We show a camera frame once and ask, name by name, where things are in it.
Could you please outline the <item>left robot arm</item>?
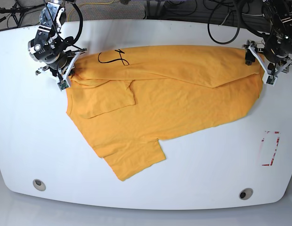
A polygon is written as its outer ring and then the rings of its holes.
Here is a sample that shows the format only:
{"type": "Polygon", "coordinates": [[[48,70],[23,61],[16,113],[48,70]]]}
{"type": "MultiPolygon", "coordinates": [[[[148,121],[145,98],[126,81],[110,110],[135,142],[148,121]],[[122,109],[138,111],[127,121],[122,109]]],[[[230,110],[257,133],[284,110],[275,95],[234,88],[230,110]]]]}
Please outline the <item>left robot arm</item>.
{"type": "Polygon", "coordinates": [[[261,15],[270,23],[270,32],[258,32],[249,27],[243,19],[243,7],[247,3],[245,0],[233,1],[237,16],[237,29],[234,37],[226,42],[220,42],[213,38],[210,31],[211,18],[215,10],[224,3],[218,2],[207,23],[207,31],[210,39],[219,45],[227,45],[233,42],[241,26],[244,26],[249,32],[262,38],[262,42],[247,40],[243,45],[245,49],[245,64],[250,66],[258,61],[264,70],[263,83],[275,85],[278,74],[288,73],[292,65],[292,0],[263,0],[261,15]]]}

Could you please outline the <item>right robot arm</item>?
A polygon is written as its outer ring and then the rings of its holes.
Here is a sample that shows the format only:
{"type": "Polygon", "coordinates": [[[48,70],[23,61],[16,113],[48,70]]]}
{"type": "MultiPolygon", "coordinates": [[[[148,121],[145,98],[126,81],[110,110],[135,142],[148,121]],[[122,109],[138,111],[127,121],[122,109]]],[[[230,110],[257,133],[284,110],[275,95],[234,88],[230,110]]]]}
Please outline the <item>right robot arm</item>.
{"type": "Polygon", "coordinates": [[[60,88],[65,89],[70,86],[68,76],[74,68],[75,61],[79,55],[87,51],[86,48],[75,45],[83,29],[82,13],[74,0],[50,0],[44,2],[39,22],[35,38],[28,42],[30,57],[36,62],[45,64],[38,68],[35,74],[49,71],[60,88]],[[66,3],[72,5],[80,19],[75,37],[63,38],[60,35],[62,25],[66,22],[66,3]]]}

